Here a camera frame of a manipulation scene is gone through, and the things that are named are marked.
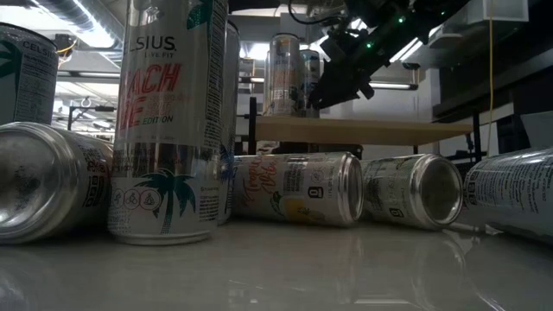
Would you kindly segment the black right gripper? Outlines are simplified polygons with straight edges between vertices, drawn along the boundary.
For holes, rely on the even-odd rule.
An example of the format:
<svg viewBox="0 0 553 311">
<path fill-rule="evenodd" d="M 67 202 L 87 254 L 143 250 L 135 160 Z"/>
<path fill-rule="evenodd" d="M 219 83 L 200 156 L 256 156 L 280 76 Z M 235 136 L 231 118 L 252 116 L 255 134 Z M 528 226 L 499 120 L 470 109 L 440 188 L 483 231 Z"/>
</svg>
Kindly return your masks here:
<svg viewBox="0 0 553 311">
<path fill-rule="evenodd" d="M 359 98 L 374 96 L 371 76 L 415 38 L 414 21 L 388 21 L 368 29 L 346 26 L 327 32 L 327 73 L 324 73 L 309 95 L 314 108 L 328 108 Z"/>
</svg>

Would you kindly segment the white Celsius Peach Vibe can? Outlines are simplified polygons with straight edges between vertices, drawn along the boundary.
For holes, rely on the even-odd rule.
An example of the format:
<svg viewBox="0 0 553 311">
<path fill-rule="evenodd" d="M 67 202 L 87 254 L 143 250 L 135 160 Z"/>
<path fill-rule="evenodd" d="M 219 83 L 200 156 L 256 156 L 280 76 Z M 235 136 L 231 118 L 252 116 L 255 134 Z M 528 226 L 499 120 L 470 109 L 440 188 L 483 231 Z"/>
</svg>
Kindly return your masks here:
<svg viewBox="0 0 553 311">
<path fill-rule="evenodd" d="M 110 233 L 126 244 L 216 229 L 227 0 L 129 0 Z"/>
<path fill-rule="evenodd" d="M 52 122 L 58 65 L 47 37 L 0 22 L 0 125 Z"/>
</svg>

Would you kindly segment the white Celsius beverage can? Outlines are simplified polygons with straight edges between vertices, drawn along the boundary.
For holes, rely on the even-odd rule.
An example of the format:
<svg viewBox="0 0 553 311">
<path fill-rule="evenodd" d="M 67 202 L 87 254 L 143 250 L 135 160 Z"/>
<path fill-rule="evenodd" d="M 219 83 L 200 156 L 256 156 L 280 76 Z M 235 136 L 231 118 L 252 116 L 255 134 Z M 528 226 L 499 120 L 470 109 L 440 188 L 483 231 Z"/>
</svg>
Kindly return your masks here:
<svg viewBox="0 0 553 311">
<path fill-rule="evenodd" d="M 0 126 L 0 244 L 104 225 L 113 145 L 50 125 Z"/>
<path fill-rule="evenodd" d="M 435 154 L 362 160 L 364 219 L 439 231 L 458 218 L 462 178 Z"/>
</svg>

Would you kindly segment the wooden tray board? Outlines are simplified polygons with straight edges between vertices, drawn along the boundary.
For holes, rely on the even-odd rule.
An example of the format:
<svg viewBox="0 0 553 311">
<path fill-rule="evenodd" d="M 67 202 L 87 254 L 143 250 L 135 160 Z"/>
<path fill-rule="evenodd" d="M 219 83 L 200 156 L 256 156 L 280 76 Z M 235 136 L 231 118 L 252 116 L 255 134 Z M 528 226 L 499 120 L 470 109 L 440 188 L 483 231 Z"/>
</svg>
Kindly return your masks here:
<svg viewBox="0 0 553 311">
<path fill-rule="evenodd" d="M 364 159 L 436 153 L 459 157 L 479 151 L 476 120 L 437 122 L 432 98 L 418 92 L 381 91 L 324 110 L 319 118 L 238 118 L 246 154 L 288 154 L 349 150 Z"/>
</svg>

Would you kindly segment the white fluorescent light tube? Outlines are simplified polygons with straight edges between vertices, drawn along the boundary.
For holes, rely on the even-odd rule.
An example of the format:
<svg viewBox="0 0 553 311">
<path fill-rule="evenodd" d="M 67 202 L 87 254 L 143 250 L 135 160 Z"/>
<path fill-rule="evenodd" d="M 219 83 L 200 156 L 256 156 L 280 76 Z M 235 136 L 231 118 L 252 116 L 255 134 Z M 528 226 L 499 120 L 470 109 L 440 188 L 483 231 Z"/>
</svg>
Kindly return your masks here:
<svg viewBox="0 0 553 311">
<path fill-rule="evenodd" d="M 383 89 L 383 90 L 416 91 L 418 89 L 418 85 L 414 85 L 414 84 L 388 83 L 388 82 L 375 82 L 375 81 L 370 82 L 369 86 L 372 87 L 373 89 Z"/>
</svg>

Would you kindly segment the white glossy table sheet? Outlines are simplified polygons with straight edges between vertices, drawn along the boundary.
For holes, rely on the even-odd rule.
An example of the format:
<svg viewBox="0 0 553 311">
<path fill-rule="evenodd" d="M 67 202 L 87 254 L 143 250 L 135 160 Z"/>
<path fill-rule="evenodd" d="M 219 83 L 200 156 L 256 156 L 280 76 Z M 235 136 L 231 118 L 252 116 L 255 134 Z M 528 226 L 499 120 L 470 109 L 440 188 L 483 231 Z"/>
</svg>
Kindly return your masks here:
<svg viewBox="0 0 553 311">
<path fill-rule="evenodd" d="M 505 234 L 234 221 L 196 244 L 0 247 L 0 311 L 553 311 L 553 246 Z"/>
</svg>

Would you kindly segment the black desk frame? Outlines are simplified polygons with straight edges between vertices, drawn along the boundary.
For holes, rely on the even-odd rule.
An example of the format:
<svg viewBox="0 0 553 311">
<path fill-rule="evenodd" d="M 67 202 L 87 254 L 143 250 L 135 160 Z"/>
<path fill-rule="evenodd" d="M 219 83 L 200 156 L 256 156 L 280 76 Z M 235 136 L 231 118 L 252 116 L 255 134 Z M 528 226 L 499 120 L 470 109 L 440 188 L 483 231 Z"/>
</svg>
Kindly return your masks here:
<svg viewBox="0 0 553 311">
<path fill-rule="evenodd" d="M 509 117 L 499 119 L 499 152 L 531 146 L 524 129 L 525 114 L 553 111 L 553 41 L 516 47 L 504 41 L 494 48 L 493 83 L 488 60 L 481 55 L 468 65 L 440 70 L 441 100 L 433 109 L 439 123 L 453 123 L 489 110 L 489 99 L 498 109 L 512 104 Z"/>
</svg>

